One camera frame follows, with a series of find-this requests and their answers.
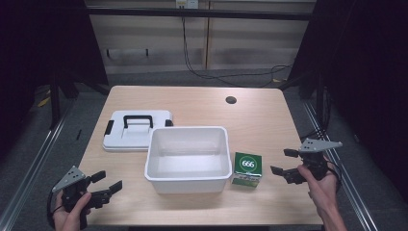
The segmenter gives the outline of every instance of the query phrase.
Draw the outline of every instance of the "printed number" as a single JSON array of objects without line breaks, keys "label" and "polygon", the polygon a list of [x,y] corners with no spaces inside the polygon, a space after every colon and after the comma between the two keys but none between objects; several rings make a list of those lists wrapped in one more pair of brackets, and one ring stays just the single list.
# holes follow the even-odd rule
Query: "printed number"
[{"label": "printed number", "polygon": [[255,167],[254,162],[250,162],[250,161],[242,161],[242,165],[245,167]]}]

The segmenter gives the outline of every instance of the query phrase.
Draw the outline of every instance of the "white storage box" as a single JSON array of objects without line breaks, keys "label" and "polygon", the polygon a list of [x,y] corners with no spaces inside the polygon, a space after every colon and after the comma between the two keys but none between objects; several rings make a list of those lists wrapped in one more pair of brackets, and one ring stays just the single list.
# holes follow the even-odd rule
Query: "white storage box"
[{"label": "white storage box", "polygon": [[223,127],[165,127],[152,132],[144,176],[157,193],[216,193],[232,174]]}]

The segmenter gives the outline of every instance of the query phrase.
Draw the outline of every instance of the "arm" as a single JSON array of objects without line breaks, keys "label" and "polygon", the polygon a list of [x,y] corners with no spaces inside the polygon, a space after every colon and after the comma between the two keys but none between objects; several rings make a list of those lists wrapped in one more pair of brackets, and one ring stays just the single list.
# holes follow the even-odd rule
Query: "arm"
[{"label": "arm", "polygon": [[298,166],[297,169],[307,180],[310,196],[323,220],[325,230],[345,231],[346,228],[336,199],[336,176],[328,172],[323,179],[317,181],[307,167]]},{"label": "arm", "polygon": [[56,231],[78,231],[80,230],[80,214],[82,209],[88,204],[91,198],[91,193],[85,193],[76,203],[75,207],[68,213],[65,211],[63,200],[61,199],[62,192],[57,195],[56,208],[54,213],[54,222]]}]

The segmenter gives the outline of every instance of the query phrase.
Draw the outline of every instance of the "black circular mark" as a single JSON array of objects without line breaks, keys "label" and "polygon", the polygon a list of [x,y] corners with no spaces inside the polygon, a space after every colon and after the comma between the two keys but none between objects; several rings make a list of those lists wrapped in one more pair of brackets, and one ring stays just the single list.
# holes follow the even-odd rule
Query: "black circular mark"
[{"label": "black circular mark", "polygon": [[235,104],[237,103],[237,98],[234,96],[228,96],[225,98],[225,101],[227,101],[229,104]]}]

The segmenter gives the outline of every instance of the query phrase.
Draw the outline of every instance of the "wooden table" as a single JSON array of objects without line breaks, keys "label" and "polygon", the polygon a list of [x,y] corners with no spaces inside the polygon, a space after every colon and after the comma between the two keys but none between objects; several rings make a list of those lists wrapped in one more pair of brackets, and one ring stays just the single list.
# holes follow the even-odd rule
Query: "wooden table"
[{"label": "wooden table", "polygon": [[[226,97],[234,96],[235,104]],[[256,189],[230,184],[220,193],[157,194],[144,178],[147,152],[106,152],[104,132],[114,111],[169,110],[175,126],[226,128],[231,159],[235,152],[263,156],[263,178]],[[280,90],[187,87],[114,87],[80,164],[86,175],[106,170],[107,178],[89,186],[104,190],[118,180],[123,189],[109,204],[93,210],[89,224],[104,225],[271,225],[320,224],[308,187],[288,185],[269,166],[293,168],[298,158],[284,148],[300,146]]]}]

